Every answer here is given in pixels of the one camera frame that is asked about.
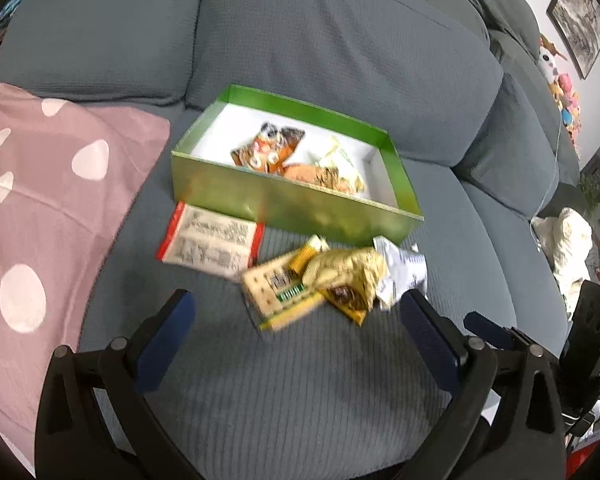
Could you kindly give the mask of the white blue text packet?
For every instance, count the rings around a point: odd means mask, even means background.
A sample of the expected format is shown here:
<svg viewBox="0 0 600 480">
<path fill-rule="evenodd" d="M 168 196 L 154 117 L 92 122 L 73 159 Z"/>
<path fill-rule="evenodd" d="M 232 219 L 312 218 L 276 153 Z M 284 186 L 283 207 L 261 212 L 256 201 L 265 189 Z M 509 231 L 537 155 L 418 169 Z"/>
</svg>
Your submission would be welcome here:
<svg viewBox="0 0 600 480">
<path fill-rule="evenodd" d="M 373 243 L 376 252 L 385 258 L 388 269 L 387 275 L 378 282 L 376 288 L 376 299 L 381 310 L 389 311 L 410 289 L 428 295 L 426 257 L 416 244 L 400 248 L 383 236 L 375 237 Z"/>
</svg>

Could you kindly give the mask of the red white snack packet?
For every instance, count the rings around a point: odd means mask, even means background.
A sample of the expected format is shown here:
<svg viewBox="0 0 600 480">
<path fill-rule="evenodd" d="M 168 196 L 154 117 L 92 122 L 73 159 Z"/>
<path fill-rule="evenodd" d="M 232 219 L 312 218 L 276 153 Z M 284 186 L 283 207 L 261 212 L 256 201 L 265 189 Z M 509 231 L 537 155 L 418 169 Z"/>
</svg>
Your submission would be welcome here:
<svg viewBox="0 0 600 480">
<path fill-rule="evenodd" d="M 264 225 L 178 202 L 156 258 L 238 282 L 256 262 Z"/>
</svg>

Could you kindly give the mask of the cream green oat packet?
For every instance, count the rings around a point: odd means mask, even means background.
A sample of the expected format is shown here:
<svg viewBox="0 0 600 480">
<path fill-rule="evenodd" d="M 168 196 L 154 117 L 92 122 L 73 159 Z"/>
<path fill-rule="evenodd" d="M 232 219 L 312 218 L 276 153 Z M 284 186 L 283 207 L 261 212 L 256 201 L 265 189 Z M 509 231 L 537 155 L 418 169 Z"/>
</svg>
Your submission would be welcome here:
<svg viewBox="0 0 600 480">
<path fill-rule="evenodd" d="M 331 138 L 326 148 L 319 150 L 314 158 L 312 164 L 285 166 L 282 176 L 350 196 L 366 191 L 366 181 L 337 138 Z"/>
</svg>

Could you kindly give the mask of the cream plush pillow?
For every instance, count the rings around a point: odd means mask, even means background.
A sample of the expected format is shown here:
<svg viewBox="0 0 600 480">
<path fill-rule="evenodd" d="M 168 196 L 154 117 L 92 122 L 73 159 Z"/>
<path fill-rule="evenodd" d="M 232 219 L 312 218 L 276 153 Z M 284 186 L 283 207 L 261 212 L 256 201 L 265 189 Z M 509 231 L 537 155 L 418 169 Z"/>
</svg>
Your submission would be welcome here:
<svg viewBox="0 0 600 480">
<path fill-rule="evenodd" d="M 586 258 L 593 248 L 593 230 L 585 218 L 568 207 L 557 217 L 534 217 L 531 227 L 552 268 L 567 318 L 572 318 L 580 289 L 591 279 Z"/>
</svg>

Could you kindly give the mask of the yellow brown snack bar packet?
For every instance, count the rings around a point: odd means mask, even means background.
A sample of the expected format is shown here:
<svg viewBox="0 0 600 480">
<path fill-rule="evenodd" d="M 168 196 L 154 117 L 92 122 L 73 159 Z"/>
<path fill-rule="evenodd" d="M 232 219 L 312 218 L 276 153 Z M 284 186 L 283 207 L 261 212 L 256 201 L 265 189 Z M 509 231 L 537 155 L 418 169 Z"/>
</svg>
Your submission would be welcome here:
<svg viewBox="0 0 600 480">
<path fill-rule="evenodd" d="M 373 247 L 332 249 L 317 235 L 299 249 L 289 269 L 357 326 L 373 310 L 379 282 L 388 276 L 386 258 Z"/>
</svg>

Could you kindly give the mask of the scallion cracker packet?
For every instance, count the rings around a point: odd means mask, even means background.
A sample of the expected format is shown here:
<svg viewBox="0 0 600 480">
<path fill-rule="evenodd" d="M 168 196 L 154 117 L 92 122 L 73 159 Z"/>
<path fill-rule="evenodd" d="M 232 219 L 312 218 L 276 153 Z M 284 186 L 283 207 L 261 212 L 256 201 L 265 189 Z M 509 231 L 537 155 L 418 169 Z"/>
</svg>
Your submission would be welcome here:
<svg viewBox="0 0 600 480">
<path fill-rule="evenodd" d="M 242 274 L 242 292 L 258 330 L 278 332 L 325 303 L 325 298 L 303 285 L 290 264 L 298 254 L 287 252 Z"/>
</svg>

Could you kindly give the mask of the pink polka dot blanket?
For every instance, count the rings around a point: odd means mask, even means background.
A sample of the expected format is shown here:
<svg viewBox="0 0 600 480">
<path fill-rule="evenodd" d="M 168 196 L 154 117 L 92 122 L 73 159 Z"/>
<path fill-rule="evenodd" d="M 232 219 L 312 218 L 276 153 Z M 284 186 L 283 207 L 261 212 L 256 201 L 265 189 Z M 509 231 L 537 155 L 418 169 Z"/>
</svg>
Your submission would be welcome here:
<svg viewBox="0 0 600 480">
<path fill-rule="evenodd" d="M 34 457 L 50 355 L 86 304 L 170 136 L 132 106 L 82 106 L 0 84 L 0 436 Z"/>
</svg>

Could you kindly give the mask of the row of plush toys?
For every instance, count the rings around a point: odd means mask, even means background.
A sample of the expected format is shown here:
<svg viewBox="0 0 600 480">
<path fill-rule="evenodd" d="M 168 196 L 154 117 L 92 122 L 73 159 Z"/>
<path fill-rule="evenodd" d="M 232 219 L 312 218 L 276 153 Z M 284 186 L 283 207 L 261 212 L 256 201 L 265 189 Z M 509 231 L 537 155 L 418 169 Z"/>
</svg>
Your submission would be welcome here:
<svg viewBox="0 0 600 480">
<path fill-rule="evenodd" d="M 540 35 L 539 57 L 536 66 L 547 82 L 550 94 L 557 106 L 562 125 L 568 132 L 571 144 L 580 156 L 577 140 L 582 129 L 580 94 L 574 88 L 568 73 L 559 69 L 557 60 L 566 60 L 555 45 L 543 34 Z"/>
</svg>

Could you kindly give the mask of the orange panda snack packet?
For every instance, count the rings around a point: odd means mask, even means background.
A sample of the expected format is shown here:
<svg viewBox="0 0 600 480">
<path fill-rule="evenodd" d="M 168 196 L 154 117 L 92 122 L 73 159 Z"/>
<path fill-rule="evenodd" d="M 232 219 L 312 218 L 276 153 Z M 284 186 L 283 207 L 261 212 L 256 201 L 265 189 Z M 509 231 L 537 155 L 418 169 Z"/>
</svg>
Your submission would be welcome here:
<svg viewBox="0 0 600 480">
<path fill-rule="evenodd" d="M 264 174 L 281 174 L 284 162 L 294 154 L 305 135 L 302 129 L 277 128 L 272 122 L 264 122 L 258 134 L 231 151 L 230 157 L 238 167 Z"/>
</svg>

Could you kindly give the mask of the green cardboard box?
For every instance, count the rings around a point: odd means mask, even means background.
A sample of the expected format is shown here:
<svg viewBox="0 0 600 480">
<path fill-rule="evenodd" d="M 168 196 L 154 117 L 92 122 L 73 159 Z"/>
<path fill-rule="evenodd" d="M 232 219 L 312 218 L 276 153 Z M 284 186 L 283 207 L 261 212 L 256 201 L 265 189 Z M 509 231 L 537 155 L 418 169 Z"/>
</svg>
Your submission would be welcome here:
<svg viewBox="0 0 600 480">
<path fill-rule="evenodd" d="M 290 232 L 400 244 L 424 221 L 385 130 L 238 84 L 192 123 L 171 165 L 176 200 Z"/>
</svg>

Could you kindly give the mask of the framed ink painting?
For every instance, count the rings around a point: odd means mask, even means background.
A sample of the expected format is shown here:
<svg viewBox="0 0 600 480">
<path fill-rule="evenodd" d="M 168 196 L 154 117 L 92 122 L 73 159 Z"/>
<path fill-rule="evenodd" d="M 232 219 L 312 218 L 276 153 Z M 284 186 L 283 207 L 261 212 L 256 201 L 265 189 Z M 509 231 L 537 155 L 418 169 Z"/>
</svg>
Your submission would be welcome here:
<svg viewBox="0 0 600 480">
<path fill-rule="evenodd" d="M 557 27 L 581 79 L 600 55 L 600 3 L 597 0 L 550 0 L 547 14 Z"/>
</svg>

